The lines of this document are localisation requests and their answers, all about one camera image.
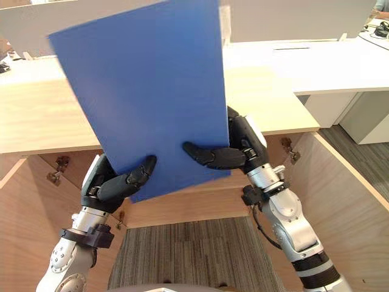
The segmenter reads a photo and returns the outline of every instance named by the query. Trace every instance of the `desk surface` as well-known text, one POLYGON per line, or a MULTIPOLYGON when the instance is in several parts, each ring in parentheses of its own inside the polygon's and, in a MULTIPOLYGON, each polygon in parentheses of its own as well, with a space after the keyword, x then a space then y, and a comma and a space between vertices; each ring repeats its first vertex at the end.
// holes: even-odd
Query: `desk surface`
POLYGON ((268 66, 301 95, 389 90, 389 51, 359 37, 346 41, 233 43, 224 49, 224 65, 268 66))
MULTIPOLYGON (((100 148, 56 58, 10 62, 0 75, 0 153, 100 148)), ((227 68, 227 103, 264 134, 315 131, 316 120, 267 67, 227 68)))

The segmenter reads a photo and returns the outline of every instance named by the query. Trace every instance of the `black device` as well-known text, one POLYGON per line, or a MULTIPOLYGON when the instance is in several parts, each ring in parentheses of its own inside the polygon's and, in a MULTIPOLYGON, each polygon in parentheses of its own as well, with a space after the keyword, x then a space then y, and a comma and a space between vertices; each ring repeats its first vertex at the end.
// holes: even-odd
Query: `black device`
POLYGON ((382 21, 379 26, 376 27, 374 34, 377 37, 386 38, 389 33, 389 23, 382 21))
POLYGON ((11 70, 10 66, 6 62, 0 62, 0 73, 4 73, 11 70))

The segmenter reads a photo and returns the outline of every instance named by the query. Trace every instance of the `gray carpet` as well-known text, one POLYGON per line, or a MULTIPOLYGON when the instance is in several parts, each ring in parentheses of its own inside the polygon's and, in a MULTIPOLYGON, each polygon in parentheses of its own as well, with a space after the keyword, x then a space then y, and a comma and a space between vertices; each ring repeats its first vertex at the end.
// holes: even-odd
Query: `gray carpet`
POLYGON ((389 143, 358 145, 338 125, 319 133, 389 201, 389 143))
POLYGON ((128 229, 109 289, 167 280, 284 291, 248 217, 128 229))

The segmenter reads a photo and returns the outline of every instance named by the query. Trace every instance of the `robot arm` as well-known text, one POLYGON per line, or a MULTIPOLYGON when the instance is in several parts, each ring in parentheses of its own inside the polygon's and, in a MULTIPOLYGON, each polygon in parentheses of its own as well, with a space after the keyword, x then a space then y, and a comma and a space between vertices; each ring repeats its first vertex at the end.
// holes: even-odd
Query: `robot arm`
POLYGON ((273 244, 284 251, 305 291, 350 292, 351 288, 337 272, 305 219, 300 200, 284 181, 284 167, 273 169, 269 164, 267 145, 261 132, 249 117, 242 117, 231 108, 228 111, 231 148, 209 150, 186 142, 184 150, 209 168, 240 168, 247 175, 252 185, 244 188, 243 201, 253 207, 254 216, 257 207, 272 223, 278 241, 273 244))
POLYGON ((73 214, 72 227, 61 231, 37 292, 84 291, 97 249, 109 248, 114 238, 105 224, 109 214, 148 181, 156 162, 155 156, 148 156, 135 170, 117 176, 105 155, 96 156, 83 182, 81 211, 73 214))

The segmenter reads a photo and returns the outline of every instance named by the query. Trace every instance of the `blue plastic sheet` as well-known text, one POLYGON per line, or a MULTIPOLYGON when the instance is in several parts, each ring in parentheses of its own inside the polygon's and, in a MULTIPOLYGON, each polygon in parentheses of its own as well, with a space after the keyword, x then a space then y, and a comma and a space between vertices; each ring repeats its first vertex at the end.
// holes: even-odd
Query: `blue plastic sheet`
POLYGON ((158 157, 132 201, 229 175, 181 148, 229 144, 217 0, 162 2, 49 38, 115 171, 158 157))

